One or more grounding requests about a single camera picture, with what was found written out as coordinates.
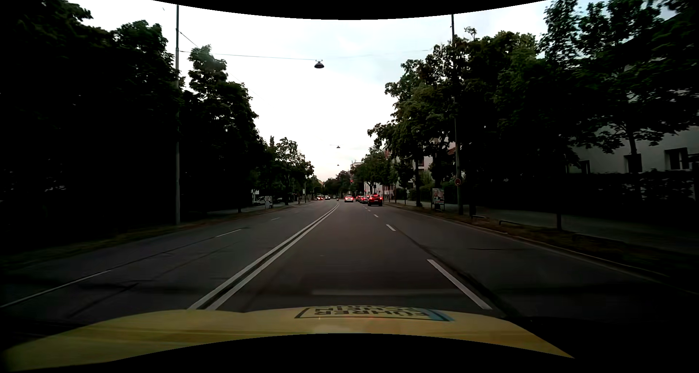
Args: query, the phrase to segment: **white building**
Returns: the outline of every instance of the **white building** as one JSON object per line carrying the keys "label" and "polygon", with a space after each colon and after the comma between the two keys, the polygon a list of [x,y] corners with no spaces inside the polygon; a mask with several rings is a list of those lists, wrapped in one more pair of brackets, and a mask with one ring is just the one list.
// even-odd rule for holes
{"label": "white building", "polygon": [[678,132],[677,135],[665,135],[658,145],[650,146],[648,141],[636,141],[638,164],[631,159],[631,147],[628,141],[613,154],[605,154],[600,148],[573,148],[580,158],[580,166],[571,165],[568,172],[572,174],[604,174],[607,172],[629,172],[638,167],[640,172],[653,169],[690,170],[691,163],[699,161],[699,127]]}

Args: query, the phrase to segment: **yellow car hood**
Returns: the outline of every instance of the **yellow car hood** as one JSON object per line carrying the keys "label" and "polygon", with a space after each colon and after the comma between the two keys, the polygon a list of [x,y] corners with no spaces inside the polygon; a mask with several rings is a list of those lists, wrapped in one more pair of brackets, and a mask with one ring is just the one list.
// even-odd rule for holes
{"label": "yellow car hood", "polygon": [[470,340],[570,357],[489,316],[402,306],[313,306],[250,313],[168,310],[115,318],[4,351],[10,371],[109,362],[229,340],[288,334],[407,334]]}

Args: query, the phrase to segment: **overcast sky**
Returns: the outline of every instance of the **overcast sky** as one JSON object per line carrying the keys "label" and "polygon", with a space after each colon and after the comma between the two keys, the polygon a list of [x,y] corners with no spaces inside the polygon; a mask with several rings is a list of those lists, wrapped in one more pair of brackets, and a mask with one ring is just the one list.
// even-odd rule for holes
{"label": "overcast sky", "polygon": [[[175,53],[174,4],[153,0],[67,1],[92,12],[94,19],[86,24],[107,30],[136,20],[159,23],[169,40],[168,51]],[[580,6],[600,1],[608,0],[580,0]],[[454,26],[461,36],[465,27],[472,26],[479,37],[510,30],[529,32],[538,38],[546,31],[544,9],[550,2],[455,14]],[[348,170],[353,160],[360,161],[367,153],[373,139],[366,130],[387,122],[393,112],[394,99],[384,94],[385,83],[400,78],[402,62],[422,59],[429,53],[425,50],[448,42],[450,25],[450,16],[303,20],[180,6],[179,69],[187,76],[191,69],[188,52],[195,44],[211,44],[214,56],[228,62],[229,80],[243,82],[250,90],[261,136],[267,141],[270,136],[277,141],[284,136],[296,141],[324,181]],[[316,59],[323,60],[324,69],[313,68]]]}

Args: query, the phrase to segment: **lamp post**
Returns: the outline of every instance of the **lamp post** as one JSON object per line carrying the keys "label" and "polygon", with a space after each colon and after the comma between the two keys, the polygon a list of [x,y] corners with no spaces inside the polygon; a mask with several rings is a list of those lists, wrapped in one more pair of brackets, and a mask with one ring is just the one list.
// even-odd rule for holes
{"label": "lamp post", "polygon": [[[175,34],[175,73],[177,74],[175,84],[179,93],[179,4],[175,18]],[[179,105],[176,115],[178,139],[175,143],[175,225],[179,226]]]}
{"label": "lamp post", "polygon": [[[452,47],[454,46],[454,43],[455,43],[454,40],[456,38],[457,37],[454,35],[454,14],[452,14],[451,15],[451,46]],[[453,68],[454,68],[454,84],[456,84],[456,82],[457,82],[456,56],[454,56],[453,64],[454,64],[454,66],[453,66]],[[452,96],[451,99],[454,101],[454,106],[456,106],[456,104],[457,104],[456,98],[454,96]],[[456,147],[454,149],[454,155],[456,156],[455,160],[457,163],[457,178],[461,179],[461,165],[459,163],[459,146],[460,145],[459,145],[459,140],[457,138],[457,115],[456,114],[454,114],[454,144],[456,145]],[[459,206],[459,215],[463,215],[463,200],[461,199],[461,185],[462,185],[462,183],[459,183],[459,185],[457,186],[457,205]],[[471,209],[471,207],[469,206],[469,212],[471,212],[474,209],[475,208]]]}

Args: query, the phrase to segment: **red car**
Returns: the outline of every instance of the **red car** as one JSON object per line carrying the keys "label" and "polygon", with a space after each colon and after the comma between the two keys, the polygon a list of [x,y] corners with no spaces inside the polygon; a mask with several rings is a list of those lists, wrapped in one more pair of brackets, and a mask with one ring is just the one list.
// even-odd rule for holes
{"label": "red car", "polygon": [[369,207],[372,205],[378,205],[379,207],[384,206],[384,198],[380,197],[378,194],[374,193],[369,197],[369,202],[366,203]]}

